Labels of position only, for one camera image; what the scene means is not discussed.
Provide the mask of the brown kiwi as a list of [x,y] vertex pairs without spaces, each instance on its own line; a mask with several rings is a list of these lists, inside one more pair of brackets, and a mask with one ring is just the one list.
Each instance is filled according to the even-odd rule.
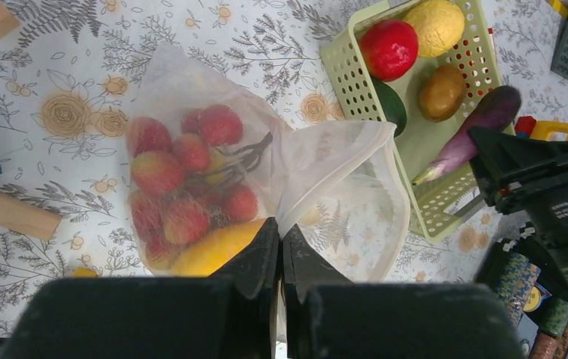
[[431,122],[450,119],[465,96],[463,74],[451,65],[438,67],[419,91],[419,110]]

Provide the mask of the purple eggplant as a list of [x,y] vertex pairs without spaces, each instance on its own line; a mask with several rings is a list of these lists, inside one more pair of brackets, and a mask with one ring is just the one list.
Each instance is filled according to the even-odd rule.
[[411,180],[411,184],[437,180],[465,165],[478,154],[476,145],[469,137],[469,130],[477,126],[502,132],[513,122],[521,105],[521,93],[513,86],[502,85],[488,92],[436,158]]

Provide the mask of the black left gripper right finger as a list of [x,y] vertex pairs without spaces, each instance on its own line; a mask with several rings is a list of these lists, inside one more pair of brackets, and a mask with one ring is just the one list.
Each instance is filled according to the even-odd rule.
[[520,358],[502,303],[483,285],[355,283],[298,227],[282,239],[289,358]]

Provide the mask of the orange mango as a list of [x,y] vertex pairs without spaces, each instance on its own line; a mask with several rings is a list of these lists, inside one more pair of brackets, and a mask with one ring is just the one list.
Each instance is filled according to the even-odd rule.
[[179,277],[213,274],[253,241],[264,222],[260,218],[211,231],[177,257],[170,273]]

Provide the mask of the red apple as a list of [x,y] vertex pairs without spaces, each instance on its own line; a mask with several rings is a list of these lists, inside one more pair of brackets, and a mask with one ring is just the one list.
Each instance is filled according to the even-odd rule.
[[399,19],[385,19],[361,36],[359,48],[370,74],[383,82],[392,82],[414,65],[419,42],[410,24]]

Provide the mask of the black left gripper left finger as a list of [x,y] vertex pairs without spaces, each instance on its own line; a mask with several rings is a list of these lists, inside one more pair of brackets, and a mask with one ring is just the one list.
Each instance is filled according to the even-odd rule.
[[44,285],[2,358],[273,358],[277,223],[208,277],[68,278]]

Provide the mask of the clear dotted zip top bag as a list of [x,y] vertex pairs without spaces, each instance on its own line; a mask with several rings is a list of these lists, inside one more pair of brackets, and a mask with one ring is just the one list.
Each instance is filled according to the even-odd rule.
[[217,104],[272,135],[254,177],[262,217],[276,221],[278,236],[298,227],[345,277],[383,280],[400,251],[410,214],[395,165],[395,125],[346,120],[293,130],[263,99],[163,44],[144,75],[129,127],[139,117],[176,123],[189,108]]

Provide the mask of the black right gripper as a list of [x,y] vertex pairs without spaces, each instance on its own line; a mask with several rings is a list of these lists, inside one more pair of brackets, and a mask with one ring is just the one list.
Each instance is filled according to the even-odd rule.
[[568,141],[520,138],[473,126],[477,149],[470,160],[489,206],[528,214],[535,240],[552,258],[568,287]]

